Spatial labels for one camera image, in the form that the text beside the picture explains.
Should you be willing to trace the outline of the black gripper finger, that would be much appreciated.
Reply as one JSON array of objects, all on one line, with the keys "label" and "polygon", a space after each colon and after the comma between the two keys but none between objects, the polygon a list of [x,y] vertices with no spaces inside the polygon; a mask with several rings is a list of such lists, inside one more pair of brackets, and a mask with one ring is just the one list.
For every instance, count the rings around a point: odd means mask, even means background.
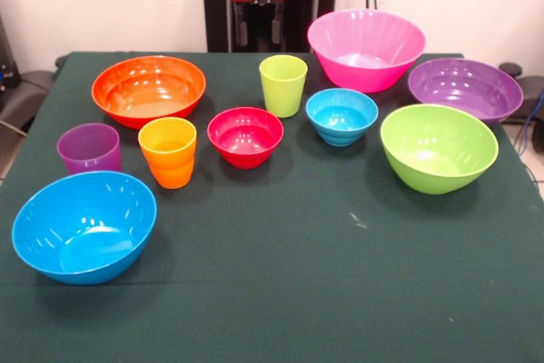
[{"label": "black gripper finger", "polygon": [[275,2],[274,18],[271,24],[271,39],[272,43],[276,45],[281,45],[282,42],[283,14],[284,2],[279,0]]},{"label": "black gripper finger", "polygon": [[235,37],[236,43],[239,46],[245,47],[247,40],[247,23],[244,17],[244,5],[242,3],[234,3],[235,11]]}]

